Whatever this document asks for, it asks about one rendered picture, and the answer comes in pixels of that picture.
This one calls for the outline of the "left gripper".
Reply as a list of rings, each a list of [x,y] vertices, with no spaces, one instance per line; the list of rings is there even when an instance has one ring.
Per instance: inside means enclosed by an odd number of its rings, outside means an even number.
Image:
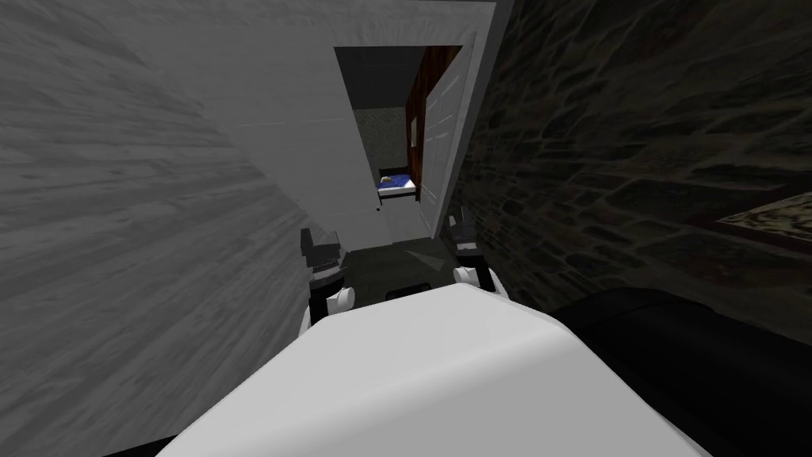
[[[343,254],[337,232],[329,232],[314,244],[310,228],[301,229],[301,255],[312,270],[311,280],[322,279],[339,269]]]

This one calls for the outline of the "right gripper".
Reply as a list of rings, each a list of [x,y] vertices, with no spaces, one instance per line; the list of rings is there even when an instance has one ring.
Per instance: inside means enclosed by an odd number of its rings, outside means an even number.
[[[449,216],[448,225],[455,254],[476,254],[480,251],[477,225],[473,223],[473,211],[469,207],[460,208],[460,223],[454,216]]]

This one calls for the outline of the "blue bed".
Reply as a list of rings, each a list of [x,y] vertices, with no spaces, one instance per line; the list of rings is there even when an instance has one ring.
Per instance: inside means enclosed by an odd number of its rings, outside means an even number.
[[[381,200],[412,196],[417,199],[417,188],[409,174],[408,167],[381,168],[380,182],[377,184]]]

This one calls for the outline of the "white panelled door leaf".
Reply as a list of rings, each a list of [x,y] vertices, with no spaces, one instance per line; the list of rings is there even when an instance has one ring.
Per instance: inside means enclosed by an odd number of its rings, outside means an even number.
[[[426,99],[420,212],[430,238],[435,238],[439,229],[441,197],[454,152],[454,134],[474,43],[475,37],[471,36]]]

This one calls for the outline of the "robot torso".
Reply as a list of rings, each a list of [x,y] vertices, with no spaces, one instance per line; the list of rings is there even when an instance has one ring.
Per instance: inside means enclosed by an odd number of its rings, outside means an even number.
[[[710,457],[553,318],[467,284],[298,336],[156,457]]]

